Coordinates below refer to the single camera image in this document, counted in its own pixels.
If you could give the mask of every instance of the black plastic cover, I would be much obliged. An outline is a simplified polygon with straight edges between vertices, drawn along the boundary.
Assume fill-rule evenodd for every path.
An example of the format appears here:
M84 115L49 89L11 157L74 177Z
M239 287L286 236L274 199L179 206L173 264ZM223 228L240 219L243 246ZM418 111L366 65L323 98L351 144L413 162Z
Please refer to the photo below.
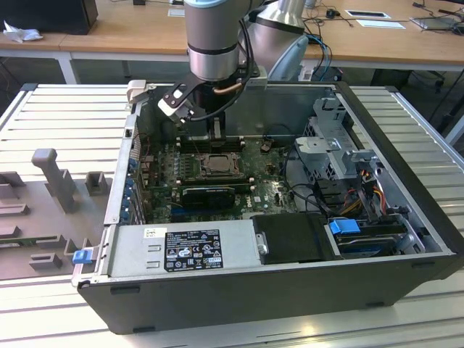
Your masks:
M262 256L264 265L334 259L322 215L256 215L252 219L254 232L264 235L268 246L268 254Z

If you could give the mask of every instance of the blue cable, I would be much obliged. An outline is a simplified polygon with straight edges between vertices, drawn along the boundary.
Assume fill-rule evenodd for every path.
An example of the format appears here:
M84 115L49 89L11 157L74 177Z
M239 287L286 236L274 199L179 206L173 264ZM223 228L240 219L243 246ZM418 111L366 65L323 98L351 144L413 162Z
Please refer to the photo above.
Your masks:
M324 51L324 56L326 58L326 68L324 69L324 72L322 73L322 75L320 76L320 79L319 79L319 81L322 81L324 79L324 76L327 73L328 66L330 64L330 57L329 57L329 54L328 54L327 46L319 38L316 38L315 36L307 35L307 37L309 39L312 39L312 40L316 41L319 44L319 46L321 47L321 49Z

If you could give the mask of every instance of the barcode sticker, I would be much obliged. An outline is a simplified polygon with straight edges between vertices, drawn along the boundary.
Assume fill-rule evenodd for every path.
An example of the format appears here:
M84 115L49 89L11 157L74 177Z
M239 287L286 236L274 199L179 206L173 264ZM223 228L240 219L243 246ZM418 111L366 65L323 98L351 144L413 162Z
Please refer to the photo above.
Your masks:
M166 233L166 227L145 228L144 238L164 238Z

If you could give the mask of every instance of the table leg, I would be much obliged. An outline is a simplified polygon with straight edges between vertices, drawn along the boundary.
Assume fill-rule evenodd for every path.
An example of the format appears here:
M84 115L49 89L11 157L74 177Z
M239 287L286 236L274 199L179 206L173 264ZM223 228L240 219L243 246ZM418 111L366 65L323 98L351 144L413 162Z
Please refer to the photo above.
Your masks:
M123 64L123 72L124 72L124 77L125 78L131 78L131 67L129 67L129 62L127 60L123 60L121 62Z
M68 85L77 85L80 83L79 76L76 72L74 62L71 58L68 57L60 57L57 58L59 66L61 67L61 71L63 76L65 77L65 81Z

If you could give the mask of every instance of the motherboard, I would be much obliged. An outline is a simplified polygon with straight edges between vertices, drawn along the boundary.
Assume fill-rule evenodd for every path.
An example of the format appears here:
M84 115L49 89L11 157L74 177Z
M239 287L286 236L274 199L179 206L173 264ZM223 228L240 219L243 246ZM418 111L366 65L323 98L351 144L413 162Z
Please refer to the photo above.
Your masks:
M147 223L297 212L283 182L283 147L256 138L231 149L235 151L206 152L192 141L156 145L141 161Z

